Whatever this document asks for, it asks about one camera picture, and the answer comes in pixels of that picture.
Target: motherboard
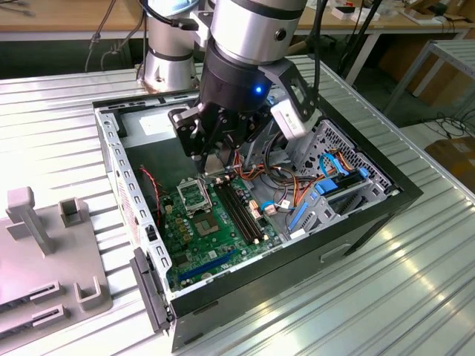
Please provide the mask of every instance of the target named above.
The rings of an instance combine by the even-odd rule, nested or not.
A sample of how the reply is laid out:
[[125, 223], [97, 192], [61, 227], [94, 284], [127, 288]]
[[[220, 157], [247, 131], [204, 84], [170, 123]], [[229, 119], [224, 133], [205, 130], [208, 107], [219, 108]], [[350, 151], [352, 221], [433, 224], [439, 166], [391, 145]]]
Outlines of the motherboard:
[[282, 243], [241, 178], [183, 181], [160, 199], [171, 290], [181, 290]]

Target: metal table surface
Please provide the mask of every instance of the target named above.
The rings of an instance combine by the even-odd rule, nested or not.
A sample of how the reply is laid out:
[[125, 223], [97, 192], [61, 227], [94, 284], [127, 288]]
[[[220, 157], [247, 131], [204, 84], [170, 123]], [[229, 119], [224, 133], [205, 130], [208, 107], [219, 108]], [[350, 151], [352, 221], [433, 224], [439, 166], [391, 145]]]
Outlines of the metal table surface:
[[[312, 60], [293, 60], [312, 81]], [[11, 355], [168, 350], [168, 338], [151, 330], [128, 264], [132, 250], [105, 175], [91, 108], [95, 100], [141, 93], [134, 70], [0, 82], [3, 194], [28, 184], [37, 206], [71, 196], [85, 199], [114, 299], [106, 313]], [[472, 355], [474, 195], [325, 66], [321, 94], [424, 195], [363, 249], [178, 354]]]

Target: blue pcie slot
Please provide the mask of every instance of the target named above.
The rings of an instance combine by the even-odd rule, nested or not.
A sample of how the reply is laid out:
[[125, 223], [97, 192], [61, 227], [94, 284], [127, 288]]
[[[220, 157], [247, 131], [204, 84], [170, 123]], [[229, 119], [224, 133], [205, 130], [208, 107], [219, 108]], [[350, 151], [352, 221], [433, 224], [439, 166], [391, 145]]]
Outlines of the blue pcie slot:
[[302, 215], [304, 214], [304, 212], [306, 211], [306, 209], [308, 207], [309, 207], [308, 202], [305, 202], [304, 204], [302, 204], [302, 206], [301, 206], [300, 210], [298, 211], [297, 215], [295, 215], [294, 219], [292, 220], [292, 222], [289, 225], [290, 230], [292, 230], [295, 227], [295, 225], [297, 225], [297, 222], [302, 217]]
[[209, 262], [205, 263], [204, 265], [202, 265], [200, 267], [194, 268], [191, 271], [188, 271], [188, 272], [185, 272], [185, 273], [181, 274], [180, 275], [180, 281], [187, 280], [189, 278], [193, 278], [193, 277], [195, 277], [199, 274], [202, 274], [202, 273], [208, 271], [209, 269], [212, 269], [214, 267], [218, 267], [219, 265], [222, 265], [223, 263], [229, 262], [229, 260], [231, 259], [231, 256], [235, 252], [236, 252], [236, 250], [232, 250], [232, 251], [228, 252], [227, 254], [214, 259], [213, 261], [209, 261]]

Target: open computer chassis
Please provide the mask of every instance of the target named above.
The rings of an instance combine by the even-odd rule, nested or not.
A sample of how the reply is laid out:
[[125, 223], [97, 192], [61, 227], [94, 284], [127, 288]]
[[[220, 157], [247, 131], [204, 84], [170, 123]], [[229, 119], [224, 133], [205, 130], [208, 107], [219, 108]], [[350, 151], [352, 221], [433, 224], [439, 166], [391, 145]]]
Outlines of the open computer chassis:
[[[287, 222], [274, 221], [272, 226], [281, 237], [277, 246], [237, 266], [223, 268], [222, 273], [203, 278], [184, 289], [172, 290], [167, 271], [174, 260], [151, 213], [154, 203], [146, 197], [150, 194], [150, 186], [146, 185], [140, 167], [147, 167], [166, 188], [174, 188], [183, 178], [197, 176], [194, 164], [185, 157], [175, 138], [167, 115], [171, 108], [187, 107], [196, 98], [197, 91], [187, 90], [94, 103], [105, 167], [135, 248], [131, 265], [154, 331], [165, 332], [172, 338], [172, 350], [225, 325], [352, 254], [422, 195], [393, 163], [321, 98], [320, 109], [324, 115], [313, 132], [298, 142], [289, 143], [272, 159], [293, 164], [298, 174], [319, 174], [319, 166], [317, 172], [305, 165], [312, 155], [312, 147], [316, 149], [323, 145], [323, 150], [337, 145], [349, 155], [350, 164], [367, 168], [371, 187], [379, 190], [371, 188], [373, 195], [383, 199], [373, 198], [373, 202], [368, 202], [364, 198], [365, 204], [361, 208], [354, 202], [351, 214], [344, 218], [333, 214], [338, 219], [332, 218], [332, 222], [325, 222], [328, 218], [325, 215], [320, 220], [315, 218], [314, 221], [322, 224], [306, 231], [301, 229], [299, 234], [286, 233]], [[241, 148], [246, 163], [259, 163], [269, 135], [276, 130], [270, 123], [255, 144]], [[315, 141], [317, 134], [320, 135], [318, 142]], [[263, 185], [246, 187], [259, 204], [269, 196]]]

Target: red cable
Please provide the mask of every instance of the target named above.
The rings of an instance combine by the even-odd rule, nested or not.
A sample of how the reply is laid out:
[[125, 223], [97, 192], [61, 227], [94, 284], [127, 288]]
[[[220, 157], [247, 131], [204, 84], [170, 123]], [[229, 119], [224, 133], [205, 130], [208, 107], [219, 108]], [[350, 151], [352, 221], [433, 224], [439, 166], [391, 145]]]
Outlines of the red cable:
[[151, 184], [154, 186], [155, 190], [155, 199], [157, 200], [157, 226], [160, 224], [160, 195], [158, 194], [157, 184], [155, 183], [155, 178], [144, 168], [140, 167], [140, 170], [147, 175], [150, 179]]

